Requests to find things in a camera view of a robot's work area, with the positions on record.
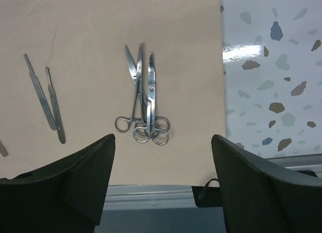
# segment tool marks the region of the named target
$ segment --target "surgical scissors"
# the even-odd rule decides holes
[[[165,145],[169,142],[169,133],[164,129],[159,129],[155,125],[155,66],[153,55],[149,56],[149,67],[148,67],[148,92],[147,92],[147,110],[146,110],[146,126],[137,126],[139,122],[135,123],[133,137],[137,142],[146,143],[152,138],[153,142],[157,145]],[[141,140],[137,137],[137,133],[143,130],[146,135],[145,140]],[[157,141],[156,133],[164,133],[166,135],[166,140],[163,142]]]
[[[142,50],[142,44],[139,44],[139,51],[137,55],[137,66],[135,66],[134,59],[129,51],[129,48],[124,45],[125,49],[125,56],[127,59],[129,71],[132,77],[132,81],[135,86],[135,93],[134,93],[134,101],[133,101],[133,107],[132,107],[132,113],[130,117],[124,117],[124,116],[119,116],[115,120],[115,128],[118,132],[125,133],[130,129],[130,125],[132,122],[135,122],[135,125],[145,125],[147,122],[147,98],[143,90],[143,84],[142,84],[142,58],[143,58],[143,50]],[[140,102],[140,110],[141,110],[141,118],[137,119],[134,117],[135,113],[135,108],[136,108],[136,103],[137,99],[139,99]],[[162,117],[162,116],[157,116],[155,120],[163,120],[167,127],[161,131],[161,133],[164,133],[164,131],[168,131],[170,128],[170,122],[167,118]],[[127,127],[125,129],[121,129],[118,126],[119,121],[125,121]],[[138,131],[137,132],[139,135],[145,135],[144,132]]]

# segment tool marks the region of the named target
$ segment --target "tan mat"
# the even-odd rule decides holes
[[[1,0],[0,178],[49,164],[114,133],[110,185],[203,185],[216,177],[213,134],[225,134],[219,0]],[[156,66],[157,115],[170,141],[137,143],[130,116],[134,86],[124,55],[144,44]],[[49,99],[49,66],[66,134],[50,129],[23,54]]]

